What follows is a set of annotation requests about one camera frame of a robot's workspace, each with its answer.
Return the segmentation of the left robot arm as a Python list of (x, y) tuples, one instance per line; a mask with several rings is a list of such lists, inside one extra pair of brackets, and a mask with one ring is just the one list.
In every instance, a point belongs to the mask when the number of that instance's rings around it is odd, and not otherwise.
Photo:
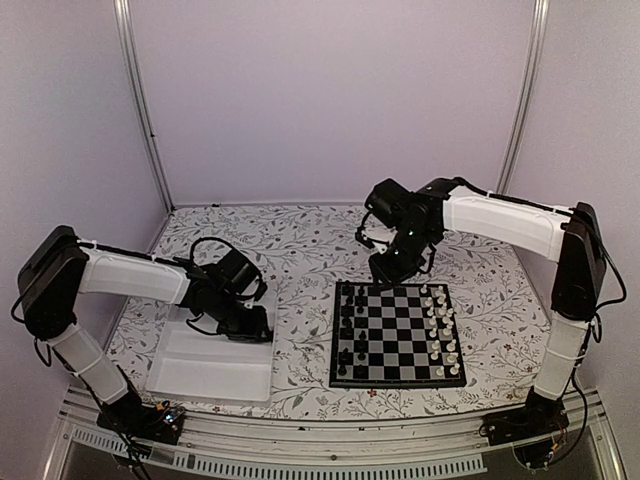
[(262, 344), (274, 336), (259, 303), (267, 292), (262, 272), (216, 236), (201, 237), (186, 255), (167, 258), (90, 241), (61, 224), (21, 267), (16, 282), (14, 321), (46, 345), (128, 434), (141, 433), (149, 415), (127, 374), (96, 339), (96, 321), (83, 320), (91, 304), (144, 299), (189, 312), (191, 325), (213, 320), (213, 337)]

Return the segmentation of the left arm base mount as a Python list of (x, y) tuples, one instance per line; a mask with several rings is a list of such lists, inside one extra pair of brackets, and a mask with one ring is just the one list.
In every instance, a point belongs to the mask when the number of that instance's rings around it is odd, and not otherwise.
[(184, 425), (185, 409), (168, 401), (148, 406), (122, 398), (102, 404), (97, 425), (123, 436), (177, 445)]

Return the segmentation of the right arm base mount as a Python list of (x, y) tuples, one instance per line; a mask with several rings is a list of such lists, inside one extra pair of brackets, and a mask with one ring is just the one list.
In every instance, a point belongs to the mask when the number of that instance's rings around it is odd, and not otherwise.
[(514, 449), (516, 460), (529, 469), (540, 469), (551, 464), (559, 448), (552, 433), (563, 436), (568, 426), (564, 404), (553, 402), (550, 406), (521, 406), (487, 414), (478, 434), (490, 446), (524, 441)]

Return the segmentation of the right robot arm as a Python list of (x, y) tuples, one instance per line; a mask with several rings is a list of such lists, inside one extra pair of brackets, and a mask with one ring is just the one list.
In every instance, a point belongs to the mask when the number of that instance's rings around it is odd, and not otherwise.
[(606, 263), (597, 215), (584, 202), (573, 207), (536, 203), (483, 190), (462, 177), (436, 178), (410, 191), (387, 178), (364, 202), (378, 227), (360, 225), (359, 241), (373, 249), (373, 279), (396, 286), (429, 273), (446, 233), (477, 235), (509, 245), (518, 260), (536, 256), (554, 271), (548, 292), (549, 337), (531, 387), (537, 397), (517, 415), (517, 427), (537, 436), (552, 424), (571, 378), (583, 361), (596, 316)]

